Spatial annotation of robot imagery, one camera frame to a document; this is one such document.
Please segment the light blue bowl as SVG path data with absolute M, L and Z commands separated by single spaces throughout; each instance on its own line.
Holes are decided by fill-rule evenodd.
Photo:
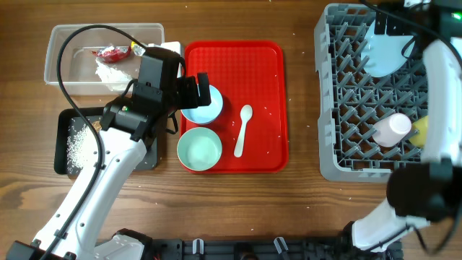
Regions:
M 224 106 L 222 94 L 213 85 L 209 85 L 209 90 L 211 95 L 210 105 L 181 111 L 188 121 L 198 125 L 205 125 L 210 124 L 220 115 Z

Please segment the large light blue plate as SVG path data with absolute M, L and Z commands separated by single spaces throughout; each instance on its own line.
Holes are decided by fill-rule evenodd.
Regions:
M 365 41 L 361 61 L 366 61 L 365 72 L 376 78 L 388 76 L 400 69 L 414 49 L 412 36 L 376 35 L 375 21 L 366 32 Z

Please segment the green bowl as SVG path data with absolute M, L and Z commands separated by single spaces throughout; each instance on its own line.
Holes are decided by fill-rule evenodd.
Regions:
M 189 170 L 205 171 L 213 168 L 222 156 L 222 142 L 211 129 L 196 127 L 187 130 L 179 139 L 177 155 Z

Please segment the yellow snack wrapper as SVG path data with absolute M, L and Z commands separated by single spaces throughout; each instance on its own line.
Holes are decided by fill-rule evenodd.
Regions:
M 134 41 L 131 42 L 131 50 L 134 53 L 135 56 L 143 56 L 146 48 L 143 47 L 142 45 L 139 45 L 135 43 Z

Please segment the white tissue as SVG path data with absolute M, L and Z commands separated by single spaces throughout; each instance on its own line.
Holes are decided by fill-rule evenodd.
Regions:
M 108 66 L 98 59 L 95 62 L 97 64 L 95 74 L 111 91 L 124 91 L 126 85 L 132 80 L 132 76 L 119 69 Z

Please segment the red snack wrapper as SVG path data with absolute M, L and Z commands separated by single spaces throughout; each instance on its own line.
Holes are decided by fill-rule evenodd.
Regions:
M 98 60 L 107 64 L 117 63 L 126 59 L 131 54 L 130 46 L 108 46 L 97 51 L 91 51 Z

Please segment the brown food lump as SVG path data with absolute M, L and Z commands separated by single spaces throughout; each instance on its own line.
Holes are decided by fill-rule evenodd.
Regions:
M 99 121 L 95 121 L 92 123 L 93 128 L 95 129 L 96 132 L 99 132 L 101 130 L 101 125 Z

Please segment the pink plastic cup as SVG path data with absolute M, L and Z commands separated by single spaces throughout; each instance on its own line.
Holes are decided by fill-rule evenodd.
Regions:
M 411 131 L 411 120 L 402 113 L 394 113 L 375 123 L 373 128 L 374 142 L 382 147 L 392 147 Z

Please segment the yellow plastic cup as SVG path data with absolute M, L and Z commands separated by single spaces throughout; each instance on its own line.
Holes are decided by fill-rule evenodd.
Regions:
M 428 116 L 420 118 L 412 124 L 414 135 L 409 139 L 415 147 L 423 148 L 427 140 Z

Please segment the white rice pile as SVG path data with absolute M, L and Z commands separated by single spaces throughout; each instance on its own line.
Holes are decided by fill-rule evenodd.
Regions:
M 66 170 L 78 175 L 84 166 L 97 161 L 97 143 L 92 131 L 85 124 L 78 129 L 71 126 L 66 140 Z

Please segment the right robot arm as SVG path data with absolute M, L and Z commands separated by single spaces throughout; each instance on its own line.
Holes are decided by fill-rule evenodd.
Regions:
M 418 165 L 398 168 L 385 200 L 369 215 L 349 223 L 345 237 L 358 251 L 382 253 L 409 233 L 453 220 L 434 248 L 439 254 L 461 223 L 461 2 L 392 1 L 363 5 L 375 11 L 375 35 L 412 35 L 427 73 L 428 128 Z

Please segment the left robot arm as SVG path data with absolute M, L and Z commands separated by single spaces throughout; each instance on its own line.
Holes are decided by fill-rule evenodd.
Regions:
M 123 184 L 144 159 L 167 117 L 178 109 L 211 102 L 205 73 L 178 76 L 184 58 L 164 48 L 148 48 L 139 76 L 109 102 L 100 130 L 91 130 L 97 148 L 61 206 L 32 243 L 13 242 L 8 259 L 144 259 L 152 239 L 122 230 L 97 244 L 105 219 Z

